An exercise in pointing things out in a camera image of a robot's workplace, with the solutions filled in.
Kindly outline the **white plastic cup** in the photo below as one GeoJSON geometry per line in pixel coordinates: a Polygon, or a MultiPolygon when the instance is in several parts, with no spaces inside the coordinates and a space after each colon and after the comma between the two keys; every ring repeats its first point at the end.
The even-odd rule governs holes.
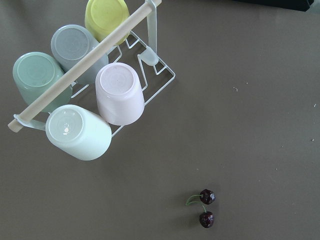
{"type": "Polygon", "coordinates": [[[107,122],[73,104],[55,109],[46,121],[45,132],[53,145],[82,161],[102,156],[112,140],[111,127],[107,122]]]}

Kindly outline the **black box behind table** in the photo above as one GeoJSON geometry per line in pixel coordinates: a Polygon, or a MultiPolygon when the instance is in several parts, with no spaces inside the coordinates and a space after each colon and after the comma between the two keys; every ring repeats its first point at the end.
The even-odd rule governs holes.
{"type": "Polygon", "coordinates": [[[306,12],[310,9],[314,0],[237,0],[237,2],[258,4],[295,11],[306,12]]]}

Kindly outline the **green plastic cup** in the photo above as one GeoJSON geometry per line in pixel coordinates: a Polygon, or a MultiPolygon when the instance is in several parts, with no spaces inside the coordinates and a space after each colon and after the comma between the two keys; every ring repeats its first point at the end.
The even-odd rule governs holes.
{"type": "Polygon", "coordinates": [[[43,52],[29,52],[15,61],[12,74],[23,100],[30,105],[55,84],[64,72],[52,56],[43,52]]]}

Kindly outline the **grey plastic cup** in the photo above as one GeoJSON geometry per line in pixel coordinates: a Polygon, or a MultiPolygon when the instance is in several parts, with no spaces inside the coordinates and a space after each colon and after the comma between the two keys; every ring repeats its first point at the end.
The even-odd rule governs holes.
{"type": "MultiPolygon", "coordinates": [[[[86,28],[76,24],[69,24],[62,26],[53,34],[51,51],[66,73],[98,44],[99,42],[86,28]]],[[[108,55],[104,54],[75,81],[81,85],[94,84],[98,72],[108,63],[108,55]]]]}

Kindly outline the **dark red cherry pair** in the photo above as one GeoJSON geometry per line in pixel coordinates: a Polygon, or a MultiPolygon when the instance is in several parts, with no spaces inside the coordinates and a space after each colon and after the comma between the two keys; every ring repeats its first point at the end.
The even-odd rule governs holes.
{"type": "Polygon", "coordinates": [[[212,190],[203,189],[199,194],[191,195],[185,202],[186,206],[199,203],[203,212],[199,215],[199,223],[203,228],[211,228],[215,221],[215,216],[211,211],[208,211],[205,205],[210,205],[216,200],[216,195],[212,190]]]}

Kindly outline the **pink plastic cup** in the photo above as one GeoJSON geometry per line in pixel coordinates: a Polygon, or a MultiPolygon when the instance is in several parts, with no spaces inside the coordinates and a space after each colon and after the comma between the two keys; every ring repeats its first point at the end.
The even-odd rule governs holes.
{"type": "Polygon", "coordinates": [[[109,63],[100,69],[95,80],[99,114],[116,126],[137,121],[145,108],[143,91],[137,72],[128,64],[109,63]]]}

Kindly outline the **yellow plastic cup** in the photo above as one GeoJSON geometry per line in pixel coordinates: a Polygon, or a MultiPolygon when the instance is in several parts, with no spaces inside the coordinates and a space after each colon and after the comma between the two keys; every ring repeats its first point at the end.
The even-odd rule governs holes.
{"type": "Polygon", "coordinates": [[[84,15],[85,28],[101,42],[130,16],[124,0],[89,0],[84,15]]]}

